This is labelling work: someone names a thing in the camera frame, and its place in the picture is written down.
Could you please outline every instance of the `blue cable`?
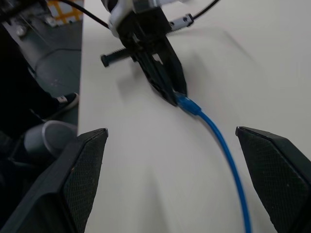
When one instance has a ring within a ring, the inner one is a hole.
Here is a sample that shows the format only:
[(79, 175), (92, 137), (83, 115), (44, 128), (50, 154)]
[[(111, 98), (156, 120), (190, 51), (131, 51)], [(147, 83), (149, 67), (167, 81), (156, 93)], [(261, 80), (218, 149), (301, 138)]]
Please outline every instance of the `blue cable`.
[(243, 218), (244, 218), (245, 232), (251, 233), (252, 232), (251, 221), (250, 221), (250, 217), (248, 213), (248, 208), (247, 208), (247, 203), (246, 203), (246, 198), (245, 198), (245, 194), (243, 191), (242, 183), (241, 183), (241, 180), (238, 174), (238, 170), (235, 166), (234, 160), (227, 146), (227, 143), (225, 142), (224, 137), (222, 136), (221, 132), (219, 131), (217, 126), (214, 124), (214, 122), (201, 111), (201, 108), (195, 102), (193, 102), (192, 100), (190, 100), (188, 97), (184, 95), (177, 94), (176, 96), (177, 96), (177, 103), (179, 107), (181, 107), (186, 112), (190, 112), (191, 114), (195, 116), (199, 116), (203, 121), (205, 121), (210, 126), (210, 128), (213, 130), (214, 134), (216, 135), (220, 145), (222, 146), (224, 150), (226, 159), (229, 163), (229, 166), (231, 168), (231, 171), (234, 177), (235, 184), (237, 186), (237, 190), (238, 190), (240, 202), (241, 202), (241, 207), (242, 207)]

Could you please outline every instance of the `black textured panel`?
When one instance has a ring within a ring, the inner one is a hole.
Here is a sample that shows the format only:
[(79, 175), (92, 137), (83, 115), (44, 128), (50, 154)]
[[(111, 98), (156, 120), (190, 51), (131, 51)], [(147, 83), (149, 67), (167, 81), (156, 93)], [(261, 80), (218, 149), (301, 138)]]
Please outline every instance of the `black textured panel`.
[(254, 188), (275, 229), (297, 232), (310, 195), (308, 182), (267, 138), (243, 130), (238, 137)]
[(78, 233), (85, 231), (96, 195), (104, 153), (103, 146), (100, 146), (103, 143), (101, 137), (104, 135), (85, 144), (63, 188), (63, 195)]

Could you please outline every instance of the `sneaker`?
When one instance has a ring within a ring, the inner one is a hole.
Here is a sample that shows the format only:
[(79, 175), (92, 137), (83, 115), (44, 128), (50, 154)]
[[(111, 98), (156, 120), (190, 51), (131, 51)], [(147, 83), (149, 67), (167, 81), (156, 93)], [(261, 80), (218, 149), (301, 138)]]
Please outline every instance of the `sneaker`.
[(52, 28), (55, 28), (57, 26), (56, 20), (52, 16), (46, 16), (44, 21)]
[(56, 98), (59, 102), (57, 110), (45, 120), (52, 120), (63, 112), (66, 112), (79, 103), (79, 95), (77, 93), (71, 93), (65, 96), (59, 96)]
[(16, 35), (18, 37), (24, 37), (28, 32), (28, 27), (24, 25), (17, 25), (16, 27)]

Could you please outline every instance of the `white table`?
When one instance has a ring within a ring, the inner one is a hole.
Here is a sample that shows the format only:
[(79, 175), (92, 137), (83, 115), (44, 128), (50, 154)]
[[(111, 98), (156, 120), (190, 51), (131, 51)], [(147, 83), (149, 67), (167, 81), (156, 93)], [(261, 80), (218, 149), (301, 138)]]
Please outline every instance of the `white table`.
[[(175, 3), (164, 12), (174, 19), (207, 4)], [(85, 0), (85, 7), (107, 21), (100, 0)], [(169, 37), (189, 97), (229, 144), (258, 233), (275, 230), (235, 128), (287, 137), (311, 158), (310, 9), (309, 0), (222, 0)], [(236, 187), (211, 133), (155, 94), (130, 59), (104, 68), (100, 55), (122, 48), (109, 30), (85, 17), (83, 33), (79, 133), (109, 130), (86, 232), (244, 232)]]

